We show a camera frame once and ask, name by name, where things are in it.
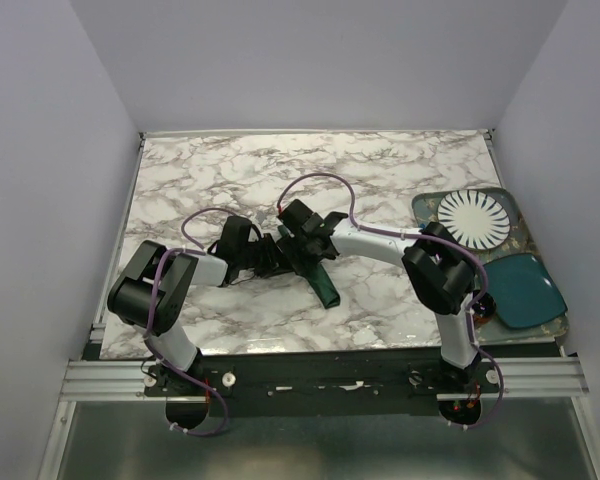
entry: wall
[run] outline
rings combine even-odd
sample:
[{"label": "wall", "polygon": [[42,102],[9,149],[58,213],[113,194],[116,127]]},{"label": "wall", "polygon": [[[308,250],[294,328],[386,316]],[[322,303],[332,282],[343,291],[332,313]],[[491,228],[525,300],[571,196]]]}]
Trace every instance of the wall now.
[{"label": "wall", "polygon": [[0,1],[0,479],[35,478],[138,147],[64,0]]},{"label": "wall", "polygon": [[494,127],[565,0],[71,0],[143,131]]},{"label": "wall", "polygon": [[600,427],[600,0],[571,0],[497,128],[507,187],[570,309]]}]

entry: striped plate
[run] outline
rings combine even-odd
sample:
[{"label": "striped plate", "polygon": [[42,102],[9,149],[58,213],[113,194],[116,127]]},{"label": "striped plate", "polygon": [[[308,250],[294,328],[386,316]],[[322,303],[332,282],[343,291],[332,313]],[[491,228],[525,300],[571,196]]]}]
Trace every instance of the striped plate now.
[{"label": "striped plate", "polygon": [[490,250],[509,236],[509,215],[494,198],[476,190],[446,195],[438,206],[438,220],[463,247]]}]

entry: plate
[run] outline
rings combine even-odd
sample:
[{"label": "plate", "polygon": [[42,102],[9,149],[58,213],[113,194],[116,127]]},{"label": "plate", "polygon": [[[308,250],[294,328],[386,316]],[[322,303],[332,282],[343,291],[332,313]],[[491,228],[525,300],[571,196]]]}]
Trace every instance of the plate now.
[{"label": "plate", "polygon": [[501,245],[511,231],[506,210],[493,197],[477,190],[458,190],[438,206],[438,221],[463,247],[490,250]]},{"label": "plate", "polygon": [[498,317],[509,328],[542,325],[567,311],[547,269],[531,253],[502,257],[484,268]]}]

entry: marble surface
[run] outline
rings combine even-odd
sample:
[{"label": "marble surface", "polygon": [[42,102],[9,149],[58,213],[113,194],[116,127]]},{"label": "marble surface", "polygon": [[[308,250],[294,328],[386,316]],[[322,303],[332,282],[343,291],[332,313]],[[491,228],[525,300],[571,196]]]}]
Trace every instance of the marble surface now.
[{"label": "marble surface", "polygon": [[[183,245],[182,220],[204,207],[228,207],[273,230],[282,189],[315,171],[337,173],[353,184],[359,220],[397,227],[416,226],[411,200],[419,193],[499,185],[476,131],[148,139],[119,269],[145,239]],[[309,179],[288,198],[323,216],[346,212],[349,205],[347,190],[330,179]],[[188,231],[210,245],[224,220],[224,214],[209,213]],[[433,314],[418,302],[401,269],[357,257],[323,264],[340,293],[339,307],[324,310],[306,281],[288,274],[229,288],[192,287],[180,320],[205,354],[440,344]],[[101,358],[146,354],[137,332],[109,312],[104,318]]]}]

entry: gray floor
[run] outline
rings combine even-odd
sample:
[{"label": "gray floor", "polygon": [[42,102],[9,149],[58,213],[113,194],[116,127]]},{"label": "gray floor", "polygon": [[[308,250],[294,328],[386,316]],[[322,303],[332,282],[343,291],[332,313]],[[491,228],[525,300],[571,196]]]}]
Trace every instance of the gray floor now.
[{"label": "gray floor", "polygon": [[440,418],[234,419],[196,439],[169,432],[163,406],[83,404],[62,479],[577,479],[594,478],[571,402],[507,400],[469,432]]}]

